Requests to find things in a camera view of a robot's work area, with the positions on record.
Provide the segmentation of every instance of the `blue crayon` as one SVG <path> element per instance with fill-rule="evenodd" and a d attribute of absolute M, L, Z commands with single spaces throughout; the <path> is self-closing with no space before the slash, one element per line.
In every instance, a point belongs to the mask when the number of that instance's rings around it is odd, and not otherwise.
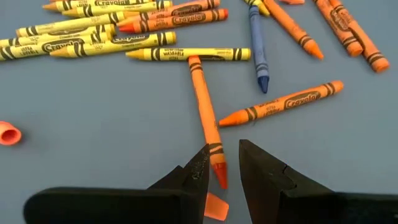
<path fill-rule="evenodd" d="M 254 66 L 256 67 L 257 73 L 257 82 L 260 85 L 261 91 L 263 93 L 267 93 L 269 81 L 268 63 L 261 34 L 259 8 L 257 6 L 250 6 L 249 18 L 251 27 L 251 44 L 254 55 Z"/>

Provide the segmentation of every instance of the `red-orange crayon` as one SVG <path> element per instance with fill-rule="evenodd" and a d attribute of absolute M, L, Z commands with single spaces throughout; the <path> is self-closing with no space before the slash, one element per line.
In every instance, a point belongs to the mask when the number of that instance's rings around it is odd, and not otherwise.
<path fill-rule="evenodd" d="M 209 144 L 210 164 L 213 168 L 222 189 L 228 188 L 226 161 L 223 150 L 223 143 L 218 132 L 216 117 L 211 104 L 209 91 L 203 73 L 201 62 L 198 56 L 188 58 L 192 75 L 193 88 L 197 96 L 198 109 L 200 114 L 203 132 L 206 143 Z"/>
<path fill-rule="evenodd" d="M 354 17 L 348 12 L 343 6 L 340 0 L 330 0 L 330 4 L 333 6 L 335 11 L 346 21 L 351 32 L 356 36 L 364 49 L 363 55 L 366 61 L 372 66 L 373 70 L 377 73 L 381 73 L 390 67 L 390 63 L 387 58 L 377 49 L 369 36 L 356 22 Z"/>
<path fill-rule="evenodd" d="M 318 44 L 274 0 L 263 0 L 272 16 L 309 54 L 323 59 Z"/>
<path fill-rule="evenodd" d="M 152 12 L 140 12 L 137 16 L 128 17 L 127 19 L 118 23 L 119 26 L 124 26 L 136 21 L 146 21 L 149 19 L 160 19 L 169 16 L 182 16 L 194 12 L 200 12 L 207 9 L 213 9 L 220 5 L 220 0 L 200 0 L 186 2 L 176 6 L 160 9 Z"/>
<path fill-rule="evenodd" d="M 228 18 L 227 9 L 207 10 L 184 16 L 172 16 L 148 21 L 136 21 L 119 27 L 121 32 L 140 34 L 143 32 L 188 26 L 205 22 L 223 21 Z"/>
<path fill-rule="evenodd" d="M 342 81 L 332 81 L 317 87 L 280 97 L 276 100 L 239 110 L 219 121 L 220 126 L 244 124 L 288 109 L 334 95 L 344 88 Z"/>

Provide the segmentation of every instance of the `crayon piece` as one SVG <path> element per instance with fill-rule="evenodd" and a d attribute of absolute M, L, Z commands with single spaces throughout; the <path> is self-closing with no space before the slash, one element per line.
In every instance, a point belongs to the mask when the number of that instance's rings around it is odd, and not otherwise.
<path fill-rule="evenodd" d="M 318 6 L 325 20 L 335 32 L 348 54 L 352 57 L 360 55 L 363 51 L 361 44 L 348 28 L 348 24 L 333 10 L 329 0 L 313 0 Z"/>
<path fill-rule="evenodd" d="M 257 6 L 249 8 L 249 20 L 251 28 L 251 44 L 254 55 L 254 67 L 257 73 L 257 82 L 263 93 L 268 91 L 268 62 L 266 57 L 266 50 L 262 38 L 262 30 L 260 25 L 260 15 Z"/>
<path fill-rule="evenodd" d="M 215 220 L 225 221 L 228 214 L 229 205 L 212 193 L 207 193 L 205 216 Z"/>
<path fill-rule="evenodd" d="M 271 15 L 305 51 L 319 59 L 323 59 L 323 54 L 318 44 L 274 0 L 264 0 L 264 4 Z"/>
<path fill-rule="evenodd" d="M 105 25 L 97 25 L 92 27 L 84 27 L 79 29 L 49 32 L 48 34 L 35 35 L 30 37 L 17 37 L 13 39 L 0 40 L 0 47 L 37 44 L 39 42 L 44 42 L 49 40 L 63 40 L 66 38 L 81 37 L 84 35 L 97 34 L 100 32 L 107 32 L 110 33 L 111 35 L 116 34 L 113 24 L 105 24 Z"/>
<path fill-rule="evenodd" d="M 172 16 L 148 21 L 136 21 L 119 27 L 119 31 L 140 34 L 161 29 L 189 26 L 192 24 L 223 21 L 228 18 L 227 9 L 207 10 L 184 16 Z"/>
<path fill-rule="evenodd" d="M 79 0 L 79 1 L 57 1 L 50 4 L 43 5 L 43 9 L 63 12 L 77 7 L 83 6 L 127 6 L 133 4 L 142 4 L 150 2 L 150 0 L 112 0 L 112 1 L 97 1 L 97 0 Z"/>
<path fill-rule="evenodd" d="M 245 48 L 151 48 L 127 52 L 126 56 L 141 60 L 187 60 L 197 55 L 201 60 L 249 60 L 251 51 Z"/>
<path fill-rule="evenodd" d="M 99 55 L 123 50 L 132 50 L 142 47 L 156 47 L 167 44 L 174 44 L 177 38 L 175 32 L 161 32 L 156 34 L 141 34 L 130 37 L 115 38 L 100 44 L 80 44 L 64 47 L 60 50 L 51 52 L 54 57 L 86 57 L 89 55 Z"/>
<path fill-rule="evenodd" d="M 49 40 L 32 45 L 3 47 L 0 48 L 0 60 L 14 60 L 17 58 L 44 55 L 66 46 L 73 47 L 78 44 L 92 44 L 110 39 L 112 39 L 112 35 L 102 32 L 99 34 L 71 37 L 62 40 Z"/>
<path fill-rule="evenodd" d="M 250 6 L 257 6 L 261 14 L 269 16 L 269 11 L 261 0 L 243 0 L 243 1 L 248 3 Z"/>
<path fill-rule="evenodd" d="M 22 133 L 12 124 L 0 121 L 0 144 L 3 146 L 11 146 L 17 144 L 22 137 Z"/>
<path fill-rule="evenodd" d="M 70 17 L 91 17 L 91 16 L 99 16 L 111 12 L 119 12 L 119 11 L 134 11 L 136 15 L 139 15 L 139 12 L 147 12 L 159 9 L 165 9 L 173 6 L 172 1 L 160 0 L 158 2 L 147 2 L 144 4 L 134 4 L 128 6 L 118 6 L 118 5 L 108 5 L 108 6 L 83 6 L 77 7 L 71 10 L 63 11 L 62 14 L 64 16 Z"/>
<path fill-rule="evenodd" d="M 124 26 L 136 21 L 147 21 L 149 19 L 160 19 L 170 16 L 183 16 L 194 12 L 200 12 L 207 9 L 213 9 L 220 5 L 220 0 L 200 0 L 186 2 L 176 6 L 168 7 L 166 9 L 152 11 L 152 12 L 141 12 L 138 16 L 128 17 L 127 19 L 118 23 L 119 26 Z"/>
<path fill-rule="evenodd" d="M 363 48 L 363 55 L 372 66 L 373 70 L 377 73 L 381 73 L 390 67 L 390 63 L 387 58 L 377 49 L 369 36 L 361 28 L 354 17 L 348 12 L 348 10 L 343 6 L 339 0 L 330 0 L 330 4 L 333 6 L 334 10 L 343 18 L 343 20 L 348 24 L 349 29 L 354 34 L 354 36 L 359 40 Z"/>
<path fill-rule="evenodd" d="M 344 84 L 342 81 L 332 81 L 330 83 L 280 97 L 276 100 L 239 110 L 219 121 L 219 125 L 239 125 L 255 119 L 264 118 L 284 110 L 295 108 L 296 106 L 304 105 L 306 103 L 334 95 L 335 93 L 340 92 L 343 88 Z"/>
<path fill-rule="evenodd" d="M 283 3 L 286 4 L 304 4 L 305 0 L 280 0 Z"/>
<path fill-rule="evenodd" d="M 224 156 L 223 143 L 221 142 L 221 137 L 218 132 L 213 105 L 211 104 L 205 74 L 201 67 L 201 61 L 199 57 L 191 56 L 188 58 L 188 64 L 192 75 L 193 89 L 197 96 L 200 120 L 203 132 L 205 133 L 205 141 L 209 144 L 210 164 L 216 173 L 221 188 L 227 189 L 227 165 Z"/>
<path fill-rule="evenodd" d="M 119 21 L 135 14 L 135 12 L 113 12 L 102 16 L 90 18 L 71 19 L 67 21 L 53 22 L 31 27 L 23 27 L 16 30 L 18 37 L 29 37 L 32 35 L 47 34 L 49 32 L 84 28 L 103 24 L 116 24 Z"/>

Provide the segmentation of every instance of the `blue table surface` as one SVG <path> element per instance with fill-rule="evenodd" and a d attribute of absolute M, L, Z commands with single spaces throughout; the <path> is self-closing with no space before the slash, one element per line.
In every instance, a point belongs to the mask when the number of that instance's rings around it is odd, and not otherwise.
<path fill-rule="evenodd" d="M 64 19 L 42 4 L 47 1 L 3 0 L 0 39 L 14 37 L 20 27 Z M 310 0 L 283 7 L 325 59 L 307 55 L 273 18 L 263 18 L 268 94 L 257 85 L 252 60 L 203 62 L 217 119 L 321 83 L 345 83 L 338 95 L 221 129 L 229 189 L 221 190 L 211 173 L 209 191 L 229 203 L 226 223 L 250 223 L 239 139 L 335 191 L 398 194 L 398 1 L 344 4 L 389 59 L 388 72 L 376 75 L 362 57 L 348 57 Z M 250 47 L 246 3 L 222 0 L 221 7 L 229 10 L 227 21 L 176 29 L 176 46 Z M 1 62 L 0 80 L 0 120 L 23 132 L 19 145 L 0 146 L 0 223 L 23 223 L 24 202 L 49 187 L 144 189 L 204 145 L 186 62 L 142 62 L 124 53 L 77 60 L 43 56 Z"/>

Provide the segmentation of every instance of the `yellow crayon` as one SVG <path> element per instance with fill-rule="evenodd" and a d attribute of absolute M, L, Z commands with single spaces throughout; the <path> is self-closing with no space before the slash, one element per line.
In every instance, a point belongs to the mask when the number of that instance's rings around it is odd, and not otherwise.
<path fill-rule="evenodd" d="M 144 4 L 135 4 L 128 6 L 118 6 L 118 5 L 108 5 L 108 6 L 83 6 L 77 7 L 75 9 L 71 9 L 68 11 L 62 12 L 64 16 L 71 17 L 91 17 L 91 16 L 99 16 L 111 12 L 119 12 L 119 11 L 134 11 L 136 15 L 139 15 L 140 12 L 147 12 L 159 9 L 165 9 L 173 6 L 171 1 L 161 0 L 159 2 L 147 2 Z"/>
<path fill-rule="evenodd" d="M 269 16 L 269 11 L 261 0 L 243 0 L 248 3 L 250 6 L 257 6 L 259 8 L 259 12 L 265 16 Z"/>
<path fill-rule="evenodd" d="M 0 40 L 0 47 L 37 44 L 39 42 L 44 42 L 49 40 L 63 40 L 71 37 L 81 37 L 84 35 L 97 34 L 100 32 L 108 32 L 111 35 L 116 34 L 113 24 L 105 24 L 105 25 L 97 25 L 97 26 L 85 27 L 79 29 L 49 32 L 48 34 L 35 35 L 30 37 L 17 37 L 12 39 Z"/>
<path fill-rule="evenodd" d="M 54 50 L 62 49 L 66 46 L 78 44 L 92 44 L 95 42 L 104 42 L 112 39 L 112 35 L 106 32 L 99 34 L 90 34 L 82 37 L 72 37 L 63 40 L 50 40 L 25 46 L 10 46 L 0 48 L 0 60 L 14 60 L 17 58 L 44 55 Z"/>
<path fill-rule="evenodd" d="M 50 4 L 44 5 L 43 9 L 52 10 L 63 12 L 67 10 L 71 10 L 77 7 L 83 6 L 112 6 L 112 5 L 132 5 L 132 4 L 142 4 L 151 2 L 151 0 L 106 0 L 106 1 L 99 1 L 99 0 L 78 0 L 78 1 L 56 1 Z"/>
<path fill-rule="evenodd" d="M 54 57 L 86 57 L 89 55 L 106 54 L 142 47 L 155 47 L 176 42 L 175 32 L 161 32 L 156 34 L 139 34 L 130 37 L 115 38 L 102 44 L 80 44 L 64 47 L 51 52 Z"/>
<path fill-rule="evenodd" d="M 187 60 L 197 55 L 201 60 L 249 60 L 249 48 L 152 48 L 127 52 L 126 56 L 141 60 Z"/>
<path fill-rule="evenodd" d="M 113 12 L 101 16 L 71 19 L 67 21 L 53 22 L 50 24 L 23 27 L 16 30 L 16 32 L 18 37 L 29 37 L 32 35 L 47 34 L 49 32 L 61 30 L 77 29 L 103 24 L 116 24 L 129 16 L 134 16 L 135 14 L 136 12 L 129 11 Z"/>

